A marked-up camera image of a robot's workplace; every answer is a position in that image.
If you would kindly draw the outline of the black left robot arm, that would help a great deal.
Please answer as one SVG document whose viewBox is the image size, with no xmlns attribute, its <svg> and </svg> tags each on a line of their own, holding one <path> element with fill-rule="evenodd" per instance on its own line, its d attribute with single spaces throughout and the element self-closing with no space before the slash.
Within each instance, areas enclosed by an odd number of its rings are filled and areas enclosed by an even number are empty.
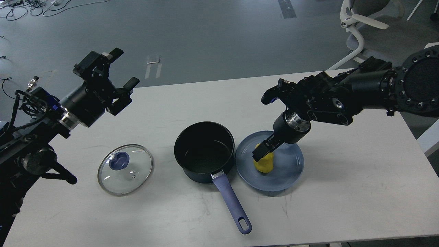
<svg viewBox="0 0 439 247">
<path fill-rule="evenodd" d="M 39 178 L 77 183 L 58 163 L 50 141 L 58 135 L 67 139 L 77 125 L 89 128 L 105 111 L 115 116 L 132 102 L 138 78 L 131 78 L 120 89 L 109 80 L 110 65 L 122 54 L 119 48 L 109 53 L 90 52 L 73 69 L 82 85 L 62 100 L 37 86 L 37 76 L 25 91 L 15 91 L 11 119 L 1 123 L 1 245 L 25 195 Z"/>
</svg>

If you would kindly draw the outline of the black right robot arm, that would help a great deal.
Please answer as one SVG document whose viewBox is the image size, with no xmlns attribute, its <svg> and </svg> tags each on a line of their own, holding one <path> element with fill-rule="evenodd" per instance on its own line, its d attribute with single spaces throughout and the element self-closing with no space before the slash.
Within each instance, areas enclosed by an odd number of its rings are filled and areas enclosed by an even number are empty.
<svg viewBox="0 0 439 247">
<path fill-rule="evenodd" d="M 275 120 L 273 134 L 252 152 L 260 161 L 283 143 L 295 144 L 311 130 L 311 122 L 347 126 L 364 109 L 384 109 L 389 117 L 401 111 L 438 117 L 438 45 L 424 48 L 392 66 L 375 57 L 335 77 L 326 72 L 278 84 L 265 91 L 265 105 L 280 100 L 285 111 Z"/>
</svg>

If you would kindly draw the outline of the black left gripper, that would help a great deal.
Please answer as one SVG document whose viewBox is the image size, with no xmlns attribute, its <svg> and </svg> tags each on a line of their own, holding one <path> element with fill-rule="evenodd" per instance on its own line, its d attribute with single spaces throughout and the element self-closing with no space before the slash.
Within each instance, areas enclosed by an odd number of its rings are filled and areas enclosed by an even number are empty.
<svg viewBox="0 0 439 247">
<path fill-rule="evenodd" d="M 131 94 L 140 80 L 132 77 L 122 88 L 116 89 L 109 79 L 111 63 L 123 54 L 123 50 L 117 47 L 109 53 L 91 51 L 74 65 L 73 72 L 83 83 L 63 97 L 60 105 L 85 127 L 93 125 L 105 110 L 116 116 L 132 103 Z"/>
</svg>

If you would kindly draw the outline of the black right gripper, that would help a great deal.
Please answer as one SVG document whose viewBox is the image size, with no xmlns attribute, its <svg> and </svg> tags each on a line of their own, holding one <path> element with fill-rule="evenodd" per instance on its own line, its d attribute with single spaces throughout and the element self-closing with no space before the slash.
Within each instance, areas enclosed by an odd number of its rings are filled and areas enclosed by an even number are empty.
<svg viewBox="0 0 439 247">
<path fill-rule="evenodd" d="M 259 143 L 252 151 L 255 162 L 276 150 L 283 143 L 295 144 L 311 130 L 311 123 L 297 113 L 286 110 L 273 123 L 273 134 Z"/>
</svg>

